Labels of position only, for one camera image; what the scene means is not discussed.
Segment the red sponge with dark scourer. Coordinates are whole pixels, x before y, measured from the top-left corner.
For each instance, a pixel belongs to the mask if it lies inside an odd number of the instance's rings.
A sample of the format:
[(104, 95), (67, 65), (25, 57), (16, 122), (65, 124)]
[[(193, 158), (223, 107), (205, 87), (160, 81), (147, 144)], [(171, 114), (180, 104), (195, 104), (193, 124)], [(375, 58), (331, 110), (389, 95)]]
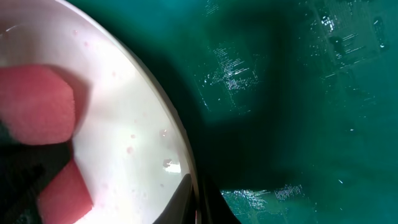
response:
[(92, 209), (72, 145), (87, 96), (88, 85), (61, 68), (1, 69), (1, 125), (11, 137), (30, 146), (71, 142), (71, 159), (37, 197), (41, 223), (75, 223)]

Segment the white plate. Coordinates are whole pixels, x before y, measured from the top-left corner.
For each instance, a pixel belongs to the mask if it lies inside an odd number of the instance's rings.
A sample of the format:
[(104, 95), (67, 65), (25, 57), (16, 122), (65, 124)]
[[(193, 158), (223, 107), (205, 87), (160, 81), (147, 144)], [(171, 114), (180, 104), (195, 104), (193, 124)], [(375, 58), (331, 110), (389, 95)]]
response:
[(75, 223), (154, 223), (186, 174), (190, 145), (167, 95), (145, 65), (66, 1), (1, 2), (1, 69), (61, 68), (88, 85), (72, 137), (93, 202)]

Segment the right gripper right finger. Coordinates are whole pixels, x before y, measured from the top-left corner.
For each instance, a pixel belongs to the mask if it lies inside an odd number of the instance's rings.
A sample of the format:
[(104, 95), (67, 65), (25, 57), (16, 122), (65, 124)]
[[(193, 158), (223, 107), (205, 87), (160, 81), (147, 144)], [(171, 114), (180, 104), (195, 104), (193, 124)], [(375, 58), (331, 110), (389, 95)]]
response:
[(200, 187), (200, 213), (203, 224), (241, 224), (228, 207), (219, 188), (208, 177), (202, 177)]

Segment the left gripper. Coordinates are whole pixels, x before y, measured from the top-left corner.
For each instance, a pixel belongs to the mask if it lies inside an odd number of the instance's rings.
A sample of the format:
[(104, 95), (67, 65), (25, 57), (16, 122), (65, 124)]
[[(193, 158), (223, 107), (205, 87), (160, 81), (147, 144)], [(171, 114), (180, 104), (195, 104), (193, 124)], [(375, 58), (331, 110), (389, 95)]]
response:
[(1, 224), (41, 223), (37, 197), (71, 157), (70, 141), (21, 144), (1, 125)]

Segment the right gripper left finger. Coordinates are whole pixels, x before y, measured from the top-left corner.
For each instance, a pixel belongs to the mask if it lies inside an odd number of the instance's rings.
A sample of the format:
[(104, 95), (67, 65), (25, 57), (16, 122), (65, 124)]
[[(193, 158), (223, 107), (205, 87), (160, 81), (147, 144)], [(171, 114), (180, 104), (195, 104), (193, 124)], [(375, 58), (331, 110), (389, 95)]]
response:
[(154, 224), (195, 224), (196, 199), (192, 178), (186, 174)]

